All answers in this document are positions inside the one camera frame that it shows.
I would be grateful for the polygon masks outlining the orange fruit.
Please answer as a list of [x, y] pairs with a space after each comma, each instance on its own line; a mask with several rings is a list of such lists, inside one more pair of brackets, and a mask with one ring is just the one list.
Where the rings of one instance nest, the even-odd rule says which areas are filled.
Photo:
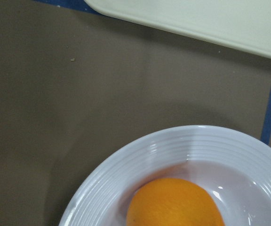
[[200, 186], [179, 178], [156, 179], [133, 196], [127, 226], [223, 226], [215, 201]]

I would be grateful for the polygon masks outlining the cream bear tray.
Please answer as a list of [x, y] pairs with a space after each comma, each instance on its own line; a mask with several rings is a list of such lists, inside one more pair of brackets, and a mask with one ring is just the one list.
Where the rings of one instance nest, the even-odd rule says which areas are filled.
[[89, 0], [100, 14], [271, 59], [271, 0]]

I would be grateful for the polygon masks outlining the white round plate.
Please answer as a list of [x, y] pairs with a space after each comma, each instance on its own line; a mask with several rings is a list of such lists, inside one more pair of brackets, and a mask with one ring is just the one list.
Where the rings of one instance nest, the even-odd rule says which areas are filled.
[[242, 132], [181, 126], [116, 151], [81, 184], [62, 226], [123, 226], [133, 194], [157, 178], [204, 188], [228, 226], [271, 226], [271, 148]]

